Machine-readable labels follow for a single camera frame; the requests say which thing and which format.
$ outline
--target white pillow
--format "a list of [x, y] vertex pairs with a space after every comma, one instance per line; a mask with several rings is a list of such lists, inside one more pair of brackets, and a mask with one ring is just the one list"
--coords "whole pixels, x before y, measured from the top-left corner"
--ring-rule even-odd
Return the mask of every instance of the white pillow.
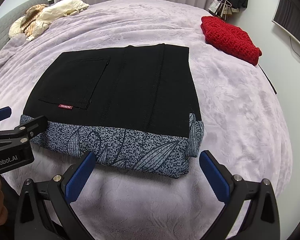
[[46, 7], [42, 10], [39, 17], [35, 20], [32, 34], [26, 39], [32, 41], [39, 37], [49, 25], [62, 17], [76, 15], [79, 12], [88, 9], [90, 5], [81, 0], [62, 0], [56, 4]]
[[22, 33], [22, 30], [20, 29], [20, 23], [22, 21], [22, 19], [25, 16], [20, 17], [18, 20], [16, 20], [10, 27], [9, 29], [9, 38], [11, 39], [13, 36]]
[[61, 17], [78, 14], [89, 6], [81, 0], [62, 0], [44, 8], [37, 20], [52, 22]]

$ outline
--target cable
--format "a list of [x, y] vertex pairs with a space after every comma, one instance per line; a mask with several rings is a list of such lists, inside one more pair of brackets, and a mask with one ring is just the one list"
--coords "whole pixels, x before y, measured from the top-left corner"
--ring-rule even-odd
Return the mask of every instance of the cable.
[[263, 71], [262, 68], [261, 68], [261, 70], [262, 70], [262, 72], [264, 73], [264, 75], [266, 76], [267, 80], [269, 81], [269, 83], [270, 83], [270, 85], [271, 85], [271, 87], [272, 87], [274, 93], [277, 94], [277, 91], [275, 90], [274, 86], [272, 85], [270, 79], [268, 79], [268, 76], [266, 75], [266, 73]]
[[291, 36], [289, 36], [289, 38], [290, 38], [290, 44], [291, 44], [292, 50], [294, 51], [295, 54], [297, 54], [297, 55], [300, 57], [300, 55], [299, 55], [299, 54], [293, 49], [293, 47], [292, 47]]

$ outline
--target gray headboard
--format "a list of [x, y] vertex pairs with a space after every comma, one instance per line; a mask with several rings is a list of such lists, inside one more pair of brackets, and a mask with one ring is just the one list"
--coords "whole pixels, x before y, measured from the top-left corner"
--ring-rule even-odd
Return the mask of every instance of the gray headboard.
[[33, 5], [46, 3], [48, 4], [48, 0], [29, 0], [20, 4], [7, 14], [5, 14], [2, 18], [0, 18], [0, 50], [3, 46], [9, 41], [9, 29], [10, 26], [16, 21], [18, 18], [26, 14], [26, 11]]

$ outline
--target lavender blanket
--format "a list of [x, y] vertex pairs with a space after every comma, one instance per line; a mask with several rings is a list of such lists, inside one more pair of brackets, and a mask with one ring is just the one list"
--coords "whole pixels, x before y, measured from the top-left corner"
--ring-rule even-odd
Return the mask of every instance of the lavender blanket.
[[[26, 41], [24, 34], [15, 36], [0, 52], [0, 108], [12, 108], [0, 130], [19, 124], [32, 88], [64, 51], [158, 43], [187, 46], [205, 124], [200, 150], [209, 149], [244, 179], [270, 179], [278, 196], [292, 169], [278, 99], [258, 67], [205, 43], [200, 19], [207, 15], [203, 9], [168, 1], [114, 0], [54, 21], [34, 41]], [[25, 179], [49, 180], [75, 162], [74, 157], [36, 145], [33, 152], [32, 164], [4, 174], [17, 192]], [[179, 179], [97, 165], [72, 207], [96, 239], [199, 239], [223, 204], [198, 159], [192, 158], [189, 174]], [[230, 235], [243, 217], [240, 214]]]

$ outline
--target back pocket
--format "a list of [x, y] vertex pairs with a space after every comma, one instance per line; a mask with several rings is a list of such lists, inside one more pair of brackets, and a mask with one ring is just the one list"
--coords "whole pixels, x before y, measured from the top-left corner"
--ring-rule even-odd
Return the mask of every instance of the back pocket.
[[90, 58], [61, 63], [49, 72], [39, 100], [87, 109], [109, 58]]

